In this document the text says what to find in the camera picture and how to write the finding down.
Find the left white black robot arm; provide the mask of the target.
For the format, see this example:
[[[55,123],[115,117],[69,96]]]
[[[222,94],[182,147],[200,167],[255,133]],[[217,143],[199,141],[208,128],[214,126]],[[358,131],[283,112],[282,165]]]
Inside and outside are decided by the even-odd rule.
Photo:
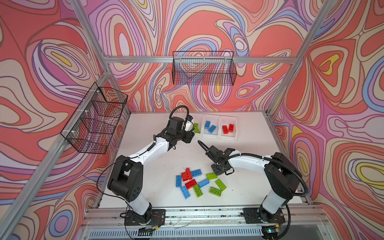
[[[162,154],[175,149],[179,141],[189,144],[195,135],[193,117],[187,106],[178,106],[169,115],[166,127],[153,142],[137,153],[119,156],[113,164],[107,188],[128,204],[126,217],[138,224],[147,224],[152,218],[152,204],[141,193],[144,167]]]

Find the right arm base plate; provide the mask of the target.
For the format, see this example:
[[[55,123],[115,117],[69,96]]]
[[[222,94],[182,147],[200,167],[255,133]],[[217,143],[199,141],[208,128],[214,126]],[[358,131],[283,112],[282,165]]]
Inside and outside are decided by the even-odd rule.
[[[281,208],[275,214],[259,208],[244,208],[241,212],[247,224],[279,224],[282,225],[286,222],[283,211]]]

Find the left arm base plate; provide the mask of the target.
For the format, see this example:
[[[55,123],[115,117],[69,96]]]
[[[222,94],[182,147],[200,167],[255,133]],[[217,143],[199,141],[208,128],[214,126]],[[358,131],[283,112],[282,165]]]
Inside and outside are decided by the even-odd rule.
[[[160,227],[164,225],[166,216],[165,209],[150,209],[144,215],[139,215],[133,210],[127,210],[121,214],[124,218],[124,226],[153,226]]]

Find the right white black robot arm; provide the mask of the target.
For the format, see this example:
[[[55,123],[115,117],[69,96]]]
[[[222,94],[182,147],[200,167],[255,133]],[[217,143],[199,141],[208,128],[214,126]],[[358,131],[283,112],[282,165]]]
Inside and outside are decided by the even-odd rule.
[[[230,175],[229,170],[242,168],[267,177],[271,190],[254,216],[246,214],[249,220],[265,224],[282,224],[284,222],[283,215],[280,213],[282,207],[286,206],[293,197],[305,197],[309,193],[300,171],[282,153],[260,156],[241,153],[231,148],[221,151],[215,146],[207,147],[204,143],[201,147],[206,156],[213,161],[211,168],[216,175]]]

